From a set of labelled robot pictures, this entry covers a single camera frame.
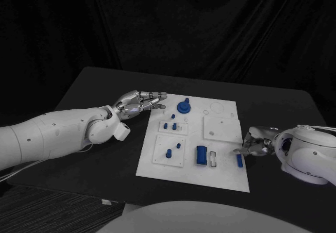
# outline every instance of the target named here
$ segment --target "robotic hand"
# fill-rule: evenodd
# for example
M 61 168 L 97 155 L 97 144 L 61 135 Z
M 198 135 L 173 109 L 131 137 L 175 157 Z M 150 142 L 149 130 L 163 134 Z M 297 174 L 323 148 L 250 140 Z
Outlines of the robotic hand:
M 101 144 L 114 136 L 123 141 L 130 128 L 123 120 L 141 111 L 164 109 L 166 92 L 131 91 L 113 106 L 56 111 L 0 128 L 0 170 L 20 163 L 62 157 Z
M 234 152 L 244 156 L 277 155 L 281 170 L 300 180 L 336 185 L 336 137 L 317 131 L 335 128 L 297 126 L 286 131 L 270 127 L 251 127 L 242 148 Z

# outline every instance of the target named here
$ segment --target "cable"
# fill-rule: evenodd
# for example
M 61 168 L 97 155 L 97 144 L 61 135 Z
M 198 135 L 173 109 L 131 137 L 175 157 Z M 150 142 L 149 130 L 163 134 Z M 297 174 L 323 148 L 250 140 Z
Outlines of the cable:
M 92 144 L 91 144 L 91 146 L 89 146 L 89 148 L 87 149 L 87 150 L 84 150 L 84 151 L 78 151 L 78 152 L 75 152 L 75 153 L 81 153 L 81 152 L 87 152 L 91 148 L 92 148 Z
M 6 177 L 6 178 L 3 178 L 3 179 L 0 180 L 0 182 L 3 182 L 4 180 L 7 180 L 7 179 L 9 179 L 13 175 L 16 175 L 22 170 L 25 170 L 26 168 L 32 167 L 33 165 L 39 164 L 39 163 L 43 162 L 43 161 L 45 161 L 45 160 L 39 160 L 39 161 L 33 162 L 33 163 L 29 164 L 26 167 L 23 167 L 20 170 L 13 171 L 13 172 L 9 173 L 7 175 L 2 176 L 0 179 L 2 179 L 3 177 Z

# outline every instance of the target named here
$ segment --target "blue part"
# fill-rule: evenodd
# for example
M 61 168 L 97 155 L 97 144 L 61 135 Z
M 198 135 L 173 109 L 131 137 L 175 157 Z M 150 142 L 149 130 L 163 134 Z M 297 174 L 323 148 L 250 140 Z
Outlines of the blue part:
M 202 165 L 208 165 L 206 161 L 206 150 L 208 148 L 205 146 L 198 146 L 198 158 L 196 158 L 196 163 Z
M 190 109 L 189 98 L 186 98 L 186 100 L 177 104 L 177 111 L 185 114 L 190 111 Z
M 241 154 L 237 155 L 237 162 L 238 162 L 238 167 L 242 167 L 242 158 L 241 158 Z
M 166 158 L 170 159 L 172 158 L 172 150 L 167 149 L 167 152 L 166 152 Z

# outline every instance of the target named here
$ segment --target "blue rectangular block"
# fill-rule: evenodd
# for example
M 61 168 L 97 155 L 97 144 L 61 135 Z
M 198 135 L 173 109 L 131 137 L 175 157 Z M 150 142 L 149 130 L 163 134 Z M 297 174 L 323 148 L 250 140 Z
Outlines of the blue rectangular block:
M 196 163 L 202 164 L 202 165 L 208 165 L 208 161 L 206 161 L 206 150 L 208 150 L 208 148 L 205 146 L 198 146 L 196 150 L 198 150 Z

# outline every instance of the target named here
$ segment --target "black table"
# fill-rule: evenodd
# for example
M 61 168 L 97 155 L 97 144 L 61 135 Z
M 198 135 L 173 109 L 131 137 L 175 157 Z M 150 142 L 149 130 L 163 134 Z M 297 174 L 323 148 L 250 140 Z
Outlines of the black table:
M 325 125 L 307 92 L 198 79 L 185 79 L 88 67 L 55 110 L 111 105 L 130 90 L 237 102 L 242 136 L 250 126 L 290 129 Z M 313 185 L 280 169 L 275 156 L 247 157 L 251 193 L 136 176 L 150 111 L 126 121 L 131 129 L 121 142 L 111 139 L 85 153 L 48 160 L 9 179 L 10 184 L 78 193 L 149 205 L 173 200 L 228 204 L 283 219 L 313 232 L 333 231 L 336 188 Z

